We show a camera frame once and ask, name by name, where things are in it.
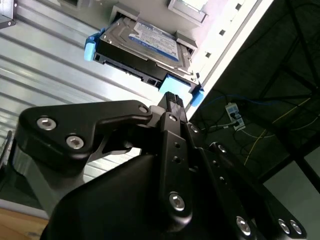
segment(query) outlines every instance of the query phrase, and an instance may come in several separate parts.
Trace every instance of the cable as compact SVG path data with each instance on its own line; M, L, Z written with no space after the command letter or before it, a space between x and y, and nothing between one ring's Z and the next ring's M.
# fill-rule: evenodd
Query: cable
M269 103L267 102L262 102L262 101L254 101L254 100L251 100L245 96L241 96L241 95L238 95L238 94L227 94L226 95L227 97L233 97L233 98L237 98L237 99L243 99L243 100L246 100L250 103L253 103L253 104L259 104L259 105L265 105L265 106L271 106L273 104L276 104L278 103L279 101L271 101ZM224 98L225 96L218 96L216 98L214 98L213 100L211 100L210 102L208 102L207 104L205 104L204 106L202 106L200 109L203 109L211 104L213 104L215 101L219 100L219 99L222 99Z
M317 117L319 116L318 113L316 113L316 112L314 112L314 111L311 111L311 110L309 110L308 108L306 108L306 107L304 107L304 106L299 106L298 104L295 104L295 103L292 103L292 102L286 101L286 100L280 100L280 101L281 101L281 102L284 102L284 103L286 103L286 104L290 104L290 105L296 106L296 107L298 107L298 108L301 108L301 109L307 111L308 113L310 113L310 114L312 114L312 115L314 115L314 116L317 116Z
M274 124L275 122L279 121L280 119L284 118L285 116L287 116L289 113L291 113L292 111L294 111L296 108L300 107L301 105L305 104L306 102L308 102L311 98L307 98L306 100L304 100L303 102L301 102L300 104L298 104L297 106L291 108L289 111L287 111L286 113L284 113L283 115L281 115L280 117L278 117L276 120L274 120L272 123ZM244 165L246 165L249 156L251 155L252 151L255 149L256 144L258 143L258 141L261 139L261 137L263 136L263 134L266 132L266 129L263 130L263 132L260 134L260 136L255 140L254 144L251 147L251 150L249 151L248 156L245 159Z
M310 122L310 123L308 123L308 124L306 124L306 125L304 125L304 126L302 126L302 127L294 128L294 129L292 129L292 131L297 131L297 130L304 129L304 128L310 126L311 124L313 124L315 121L317 121L318 118L319 118L319 116L317 116L312 122Z
M250 136L250 137L252 137L252 138L254 138L254 139L258 139L259 137L257 137L257 136L253 136L253 135L251 135L250 133L248 133L248 132L246 132L246 131L244 131L244 130L241 130L241 132L243 132L244 134L247 134L248 136ZM271 137L274 137L275 135L274 134L272 134L272 135L269 135L269 136L264 136L263 138L264 139L267 139L267 138L271 138Z
M230 126L230 125L235 125L237 123L237 121L233 121L233 122L230 122L230 123L227 123L227 124L220 124L220 125L213 125L210 128L218 128L218 127L227 127L227 126Z

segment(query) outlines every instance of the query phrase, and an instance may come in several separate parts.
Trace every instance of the electrical outlet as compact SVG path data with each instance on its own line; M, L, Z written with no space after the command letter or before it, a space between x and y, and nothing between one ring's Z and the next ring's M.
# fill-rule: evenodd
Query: electrical outlet
M225 110L229 115L231 122L237 121L239 123L238 126L233 126L235 131L239 131L246 128L245 122L241 115L239 114L239 108L236 103L229 102L228 105L225 106Z

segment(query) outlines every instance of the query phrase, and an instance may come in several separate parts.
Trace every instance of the screw hole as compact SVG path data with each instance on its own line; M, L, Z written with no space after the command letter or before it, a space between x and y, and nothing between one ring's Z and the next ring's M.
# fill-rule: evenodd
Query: screw hole
M212 162L217 168L219 167L219 163L217 163L215 160L213 160Z
M173 158L173 161L175 161L177 164L180 164L182 162L182 160L177 156Z
M143 112L144 114L146 114L148 112L148 109L145 106L142 106L142 105L139 106L139 110L141 112Z
M223 176L219 177L219 179L221 180L221 182L223 184L227 184L227 181L225 180L225 178Z
M173 116L173 115L169 115L169 118L170 118L172 121L174 121L174 122L177 121L177 118L176 118L175 116Z

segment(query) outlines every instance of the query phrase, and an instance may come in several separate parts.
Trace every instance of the black metal bracket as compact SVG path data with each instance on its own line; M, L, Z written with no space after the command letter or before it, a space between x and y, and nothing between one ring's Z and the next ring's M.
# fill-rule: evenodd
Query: black metal bracket
M226 148L202 146L181 99L168 92L150 109L137 101L30 108L10 158L50 215L41 240L306 238ZM83 183L88 161L132 147L141 154Z

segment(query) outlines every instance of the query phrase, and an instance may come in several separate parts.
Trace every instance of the white metal panel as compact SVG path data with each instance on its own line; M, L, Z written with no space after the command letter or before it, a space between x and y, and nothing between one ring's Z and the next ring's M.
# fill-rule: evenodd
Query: white metal panel
M156 105L158 90L111 66L84 61L87 36L98 30L35 0L20 0L16 25L0 30L0 143L30 107L138 100ZM89 163L87 182L139 150Z

